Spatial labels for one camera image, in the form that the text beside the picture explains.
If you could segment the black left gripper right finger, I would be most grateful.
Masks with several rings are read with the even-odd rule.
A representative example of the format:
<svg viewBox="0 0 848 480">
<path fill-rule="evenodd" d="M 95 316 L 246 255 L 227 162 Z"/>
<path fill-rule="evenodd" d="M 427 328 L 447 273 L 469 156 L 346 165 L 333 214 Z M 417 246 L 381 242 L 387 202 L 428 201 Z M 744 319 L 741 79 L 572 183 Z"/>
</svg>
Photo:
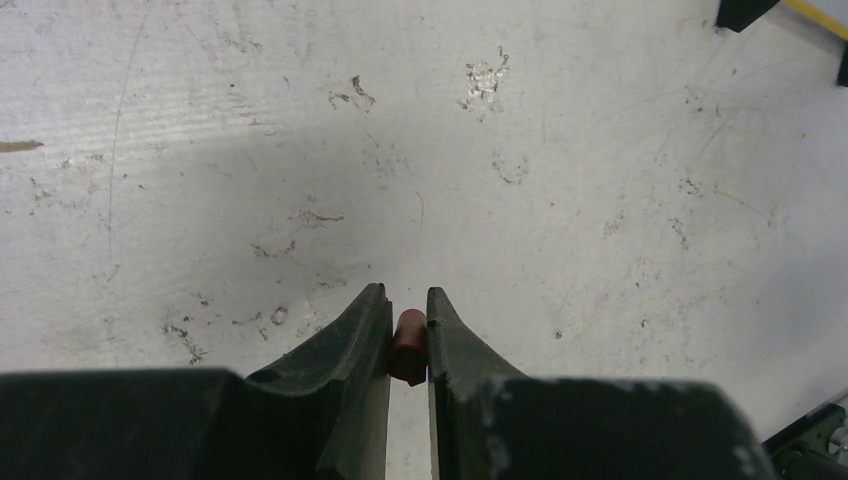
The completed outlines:
<svg viewBox="0 0 848 480">
<path fill-rule="evenodd" d="M 531 377 L 427 295 L 437 479 L 772 479 L 746 418 L 716 386 Z"/>
</svg>

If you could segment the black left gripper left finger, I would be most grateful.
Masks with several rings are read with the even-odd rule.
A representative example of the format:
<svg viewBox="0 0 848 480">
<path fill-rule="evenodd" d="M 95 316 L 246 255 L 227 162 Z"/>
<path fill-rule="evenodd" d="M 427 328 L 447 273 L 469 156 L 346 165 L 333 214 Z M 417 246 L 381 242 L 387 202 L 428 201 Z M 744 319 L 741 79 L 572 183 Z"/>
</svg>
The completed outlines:
<svg viewBox="0 0 848 480">
<path fill-rule="evenodd" d="M 5 374 L 5 479 L 381 479 L 392 305 L 367 285 L 242 377 L 226 369 Z"/>
</svg>

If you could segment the red marker cap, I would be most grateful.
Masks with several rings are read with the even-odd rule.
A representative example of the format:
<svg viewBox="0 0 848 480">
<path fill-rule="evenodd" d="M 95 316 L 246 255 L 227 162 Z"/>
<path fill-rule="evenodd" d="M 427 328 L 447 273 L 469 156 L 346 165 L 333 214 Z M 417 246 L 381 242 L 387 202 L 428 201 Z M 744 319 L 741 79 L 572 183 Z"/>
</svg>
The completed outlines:
<svg viewBox="0 0 848 480">
<path fill-rule="evenodd" d="M 389 350 L 389 374 L 414 387 L 426 381 L 427 365 L 427 317 L 407 309 L 398 318 Z"/>
</svg>

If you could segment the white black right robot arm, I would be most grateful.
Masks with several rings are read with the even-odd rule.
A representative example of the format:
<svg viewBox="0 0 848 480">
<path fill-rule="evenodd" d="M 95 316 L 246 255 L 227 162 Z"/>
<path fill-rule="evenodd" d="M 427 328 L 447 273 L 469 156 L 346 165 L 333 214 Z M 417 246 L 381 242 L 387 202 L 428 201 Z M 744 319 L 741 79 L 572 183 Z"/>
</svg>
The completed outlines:
<svg viewBox="0 0 848 480">
<path fill-rule="evenodd" d="M 825 403 L 767 439 L 780 479 L 847 480 L 847 410 Z"/>
</svg>

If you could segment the black whiteboard support block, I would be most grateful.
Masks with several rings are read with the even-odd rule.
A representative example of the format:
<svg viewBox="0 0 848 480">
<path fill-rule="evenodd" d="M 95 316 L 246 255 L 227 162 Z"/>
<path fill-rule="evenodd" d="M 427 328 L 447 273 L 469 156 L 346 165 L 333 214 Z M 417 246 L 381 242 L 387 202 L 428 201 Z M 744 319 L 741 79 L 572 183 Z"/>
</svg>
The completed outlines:
<svg viewBox="0 0 848 480">
<path fill-rule="evenodd" d="M 848 87 L 848 46 L 845 46 L 837 73 L 836 85 Z"/>
<path fill-rule="evenodd" d="M 739 33 L 778 3 L 779 0 L 721 0 L 715 26 Z"/>
</svg>

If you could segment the yellow-framed whiteboard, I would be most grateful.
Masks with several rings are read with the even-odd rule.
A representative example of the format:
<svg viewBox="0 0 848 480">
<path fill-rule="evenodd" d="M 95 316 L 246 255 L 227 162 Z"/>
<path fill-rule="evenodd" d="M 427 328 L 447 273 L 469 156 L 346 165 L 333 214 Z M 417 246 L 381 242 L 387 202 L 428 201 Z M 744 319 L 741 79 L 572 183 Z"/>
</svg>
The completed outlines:
<svg viewBox="0 0 848 480">
<path fill-rule="evenodd" d="M 847 0 L 783 0 L 797 11 L 842 40 L 847 40 Z"/>
</svg>

